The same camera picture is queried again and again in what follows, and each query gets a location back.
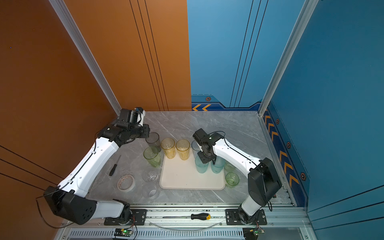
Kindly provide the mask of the light blue glass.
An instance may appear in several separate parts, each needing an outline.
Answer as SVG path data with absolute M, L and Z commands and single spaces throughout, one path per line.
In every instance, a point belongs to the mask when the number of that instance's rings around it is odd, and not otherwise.
M 193 156 L 195 159 L 198 156 L 198 152 L 201 151 L 198 143 L 195 140 L 193 140 L 193 142 L 191 143 L 191 148 L 193 150 Z

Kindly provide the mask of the yellow tall glass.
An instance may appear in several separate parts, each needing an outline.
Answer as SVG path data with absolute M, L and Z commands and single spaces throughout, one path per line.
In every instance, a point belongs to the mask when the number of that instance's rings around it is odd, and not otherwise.
M 181 160 L 187 160 L 190 156 L 190 142 L 186 139 L 177 141 L 176 148 Z

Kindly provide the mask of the grey smoked glass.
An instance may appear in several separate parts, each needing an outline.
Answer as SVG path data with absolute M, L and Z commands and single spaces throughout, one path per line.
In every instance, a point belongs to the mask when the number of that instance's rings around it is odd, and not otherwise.
M 161 140 L 158 133 L 150 132 L 149 136 L 146 138 L 146 142 L 149 145 L 149 147 L 157 148 L 159 152 L 162 150 Z

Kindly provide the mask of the teal glass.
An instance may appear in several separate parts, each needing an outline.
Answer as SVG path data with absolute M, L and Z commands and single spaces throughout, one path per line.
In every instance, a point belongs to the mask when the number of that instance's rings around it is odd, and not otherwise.
M 195 158 L 195 164 L 196 164 L 196 169 L 200 174 L 203 174 L 207 171 L 209 163 L 203 163 L 202 160 L 200 159 L 199 156 L 196 156 Z
M 224 168 L 225 163 L 226 163 L 226 161 L 223 158 L 217 156 L 216 159 L 212 160 L 212 162 L 211 162 L 212 172 L 215 174 L 219 174 L 222 171 L 222 169 Z

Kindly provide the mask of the yellow ribbed glass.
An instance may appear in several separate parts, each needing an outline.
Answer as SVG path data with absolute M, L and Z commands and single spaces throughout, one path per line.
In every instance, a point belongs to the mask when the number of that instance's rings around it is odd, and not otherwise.
M 176 143 L 173 138 L 165 138 L 161 141 L 161 148 L 163 149 L 168 159 L 173 159 L 176 155 Z

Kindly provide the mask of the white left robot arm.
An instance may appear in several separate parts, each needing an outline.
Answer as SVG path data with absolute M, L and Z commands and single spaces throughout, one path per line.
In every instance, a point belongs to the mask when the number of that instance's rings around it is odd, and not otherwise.
M 56 187 L 47 187 L 43 194 L 55 216 L 83 225 L 93 219 L 112 219 L 124 225 L 133 214 L 130 204 L 121 200 L 96 201 L 86 196 L 99 172 L 118 149 L 136 139 L 149 136 L 144 124 L 145 110 L 122 109 L 120 115 L 96 133 L 93 146 L 74 170 Z

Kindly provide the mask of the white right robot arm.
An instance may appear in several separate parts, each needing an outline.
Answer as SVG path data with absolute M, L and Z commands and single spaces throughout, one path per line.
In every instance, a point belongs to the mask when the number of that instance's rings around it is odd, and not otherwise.
M 202 163 L 216 163 L 223 158 L 248 178 L 248 196 L 239 206 L 240 220 L 251 225 L 261 216 L 261 208 L 265 207 L 273 196 L 281 189 L 282 182 L 272 160 L 253 157 L 227 141 L 218 131 L 210 134 L 203 129 L 193 134 L 199 145 L 198 156 Z

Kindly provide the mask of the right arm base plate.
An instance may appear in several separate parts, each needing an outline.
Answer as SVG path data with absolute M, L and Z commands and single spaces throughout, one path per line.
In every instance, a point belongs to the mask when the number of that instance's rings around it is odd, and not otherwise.
M 226 209 L 226 223 L 229 226 L 234 225 L 267 225 L 267 217 L 263 209 L 257 210 L 252 216 L 246 214 L 241 208 Z

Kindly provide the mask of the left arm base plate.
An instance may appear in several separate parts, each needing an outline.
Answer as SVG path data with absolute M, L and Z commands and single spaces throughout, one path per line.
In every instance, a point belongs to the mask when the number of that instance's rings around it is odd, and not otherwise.
M 130 210 L 128 219 L 123 218 L 105 218 L 105 226 L 143 226 L 147 217 L 146 209 L 133 209 Z

